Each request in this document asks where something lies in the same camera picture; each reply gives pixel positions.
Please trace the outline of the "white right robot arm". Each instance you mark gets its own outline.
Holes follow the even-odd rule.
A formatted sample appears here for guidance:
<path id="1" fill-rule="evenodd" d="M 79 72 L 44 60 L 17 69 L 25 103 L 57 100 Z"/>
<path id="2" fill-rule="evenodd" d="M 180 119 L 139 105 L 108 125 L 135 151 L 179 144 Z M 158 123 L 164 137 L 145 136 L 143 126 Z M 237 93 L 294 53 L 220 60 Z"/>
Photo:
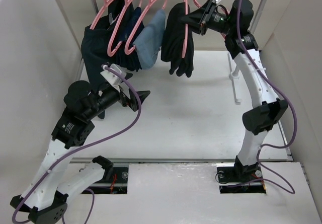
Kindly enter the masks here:
<path id="1" fill-rule="evenodd" d="M 253 18 L 253 4 L 249 0 L 235 0 L 229 14 L 217 11 L 214 0 L 180 17 L 193 32 L 204 35 L 208 29 L 225 34 L 225 46 L 248 87 L 252 109 L 245 112 L 242 121 L 246 129 L 242 147 L 232 167 L 219 167 L 220 183 L 247 182 L 260 170 L 257 154 L 273 126 L 288 108 L 272 87 L 263 79 L 260 54 L 254 36 L 248 30 Z"/>

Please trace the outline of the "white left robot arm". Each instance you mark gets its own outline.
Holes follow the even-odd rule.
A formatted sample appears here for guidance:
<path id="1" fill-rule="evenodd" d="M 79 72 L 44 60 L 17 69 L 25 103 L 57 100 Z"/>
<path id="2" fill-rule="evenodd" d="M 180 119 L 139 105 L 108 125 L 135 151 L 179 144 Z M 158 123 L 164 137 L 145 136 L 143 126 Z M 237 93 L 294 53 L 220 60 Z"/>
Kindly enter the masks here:
<path id="1" fill-rule="evenodd" d="M 41 166 L 28 189 L 14 196 L 10 205 L 15 209 L 12 222 L 18 223 L 18 212 L 26 212 L 25 223 L 57 223 L 76 196 L 97 181 L 112 178 L 113 163 L 103 156 L 93 158 L 90 164 L 74 177 L 62 183 L 73 154 L 89 147 L 85 141 L 94 129 L 92 119 L 119 102 L 133 112 L 141 112 L 141 104 L 150 91 L 129 89 L 129 96 L 108 82 L 103 83 L 102 94 L 95 92 L 87 81 L 72 83 L 64 97 L 66 108 L 58 120 Z"/>

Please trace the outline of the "black trousers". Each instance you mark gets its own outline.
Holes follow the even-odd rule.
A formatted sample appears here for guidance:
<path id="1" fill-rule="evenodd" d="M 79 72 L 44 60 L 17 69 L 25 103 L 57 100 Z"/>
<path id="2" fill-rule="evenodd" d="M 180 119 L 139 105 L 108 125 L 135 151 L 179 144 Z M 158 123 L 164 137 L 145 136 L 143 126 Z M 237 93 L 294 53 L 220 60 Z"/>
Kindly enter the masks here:
<path id="1" fill-rule="evenodd" d="M 170 62 L 169 73 L 178 77 L 191 77 L 194 70 L 194 41 L 191 29 L 188 30 L 187 50 L 185 57 L 182 51 L 185 41 L 185 24 L 179 21 L 185 15 L 185 4 L 176 4 L 169 12 L 161 47 L 161 60 Z"/>

